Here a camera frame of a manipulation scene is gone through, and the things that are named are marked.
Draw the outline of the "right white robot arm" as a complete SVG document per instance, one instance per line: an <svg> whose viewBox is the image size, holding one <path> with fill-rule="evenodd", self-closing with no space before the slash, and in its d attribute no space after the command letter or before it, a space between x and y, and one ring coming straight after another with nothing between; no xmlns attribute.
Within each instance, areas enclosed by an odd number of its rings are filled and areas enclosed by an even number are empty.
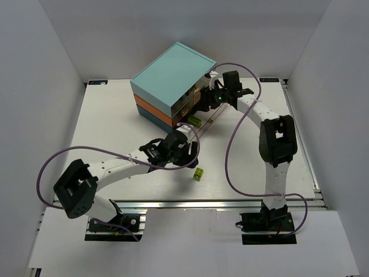
<svg viewBox="0 0 369 277"><path fill-rule="evenodd" d="M227 103L247 116L259 128L259 154L265 162L266 184L262 207L270 212L286 212L287 172L297 153L295 123L290 115L280 115L267 108L249 88L243 88L238 71L220 75L211 71L204 75L197 107L200 111L215 109Z"/></svg>

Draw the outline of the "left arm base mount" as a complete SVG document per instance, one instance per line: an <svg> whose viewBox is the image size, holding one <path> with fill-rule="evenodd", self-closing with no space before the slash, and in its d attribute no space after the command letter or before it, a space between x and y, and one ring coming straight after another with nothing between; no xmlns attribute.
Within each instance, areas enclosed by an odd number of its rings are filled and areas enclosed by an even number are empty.
<svg viewBox="0 0 369 277"><path fill-rule="evenodd" d="M140 242L145 227L142 212L120 212L109 222L89 218L85 241L95 242Z"/></svg>

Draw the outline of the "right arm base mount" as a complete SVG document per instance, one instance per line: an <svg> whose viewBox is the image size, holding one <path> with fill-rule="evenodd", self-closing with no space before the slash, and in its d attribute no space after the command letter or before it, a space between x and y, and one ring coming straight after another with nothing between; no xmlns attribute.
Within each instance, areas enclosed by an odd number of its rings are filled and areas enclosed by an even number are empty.
<svg viewBox="0 0 369 277"><path fill-rule="evenodd" d="M235 226L242 231L243 245L296 245L295 226L288 206L240 214Z"/></svg>

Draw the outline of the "large clear bottom drawer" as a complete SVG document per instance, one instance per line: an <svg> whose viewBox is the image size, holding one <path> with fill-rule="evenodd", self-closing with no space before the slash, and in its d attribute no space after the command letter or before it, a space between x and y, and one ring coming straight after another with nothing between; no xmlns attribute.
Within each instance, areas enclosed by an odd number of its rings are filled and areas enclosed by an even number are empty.
<svg viewBox="0 0 369 277"><path fill-rule="evenodd" d="M210 110L207 113L201 111L195 113L194 111L192 111L189 115L187 115L184 118L183 122L189 124L187 122L187 119L190 115L194 115L199 119L201 119L202 125L200 128L197 128L192 125L198 137L201 137L207 131L207 129L215 123L215 120L220 116L220 114L225 110L227 106L228 105L226 103L223 103L219 107L215 108L214 110Z"/></svg>

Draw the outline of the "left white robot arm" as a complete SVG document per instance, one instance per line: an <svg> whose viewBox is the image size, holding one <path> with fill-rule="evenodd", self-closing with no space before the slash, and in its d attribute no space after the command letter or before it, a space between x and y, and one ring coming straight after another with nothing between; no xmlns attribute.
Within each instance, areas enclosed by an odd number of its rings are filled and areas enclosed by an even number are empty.
<svg viewBox="0 0 369 277"><path fill-rule="evenodd" d="M69 219L88 215L98 222L120 224L123 213L112 200L97 192L106 186L135 175L158 169L195 168L198 164L199 142L190 141L191 131L173 130L165 138L156 138L125 158L84 163L81 159L70 163L54 185L54 192Z"/></svg>

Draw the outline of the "lime patterned lego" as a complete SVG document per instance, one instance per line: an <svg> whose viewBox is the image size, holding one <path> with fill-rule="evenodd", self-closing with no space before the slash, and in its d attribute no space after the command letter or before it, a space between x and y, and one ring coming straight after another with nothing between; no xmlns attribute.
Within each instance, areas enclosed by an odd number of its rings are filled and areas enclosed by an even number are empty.
<svg viewBox="0 0 369 277"><path fill-rule="evenodd" d="M193 174L193 179L196 180L196 181L200 181L203 174L204 174L204 170L197 167L194 174Z"/></svg>

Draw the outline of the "lime 2x3 lego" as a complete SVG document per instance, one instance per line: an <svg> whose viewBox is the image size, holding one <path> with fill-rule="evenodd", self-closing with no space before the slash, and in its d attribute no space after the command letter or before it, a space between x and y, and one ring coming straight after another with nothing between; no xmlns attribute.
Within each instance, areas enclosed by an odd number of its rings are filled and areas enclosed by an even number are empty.
<svg viewBox="0 0 369 277"><path fill-rule="evenodd" d="M202 125L202 120L194 115L190 115L187 119L187 122L197 128L200 128Z"/></svg>

